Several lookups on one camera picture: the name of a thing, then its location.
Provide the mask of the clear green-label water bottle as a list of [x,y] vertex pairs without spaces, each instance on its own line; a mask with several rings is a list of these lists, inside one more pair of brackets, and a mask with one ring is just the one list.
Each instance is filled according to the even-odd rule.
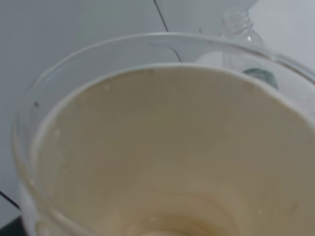
[[[253,22],[245,8],[235,7],[227,10],[222,17],[222,26],[221,36],[223,39],[249,47],[265,48],[262,38],[253,29]],[[275,89],[279,88],[274,74],[269,71],[266,65],[234,50],[227,49],[221,53],[209,52],[201,56],[196,62],[204,65],[217,64],[255,77]]]

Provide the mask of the blue sleeved paper cup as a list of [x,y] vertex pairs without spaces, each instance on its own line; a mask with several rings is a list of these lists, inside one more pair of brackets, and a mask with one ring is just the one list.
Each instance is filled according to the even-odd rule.
[[12,129],[30,236],[312,236],[315,73],[179,33],[44,72]]

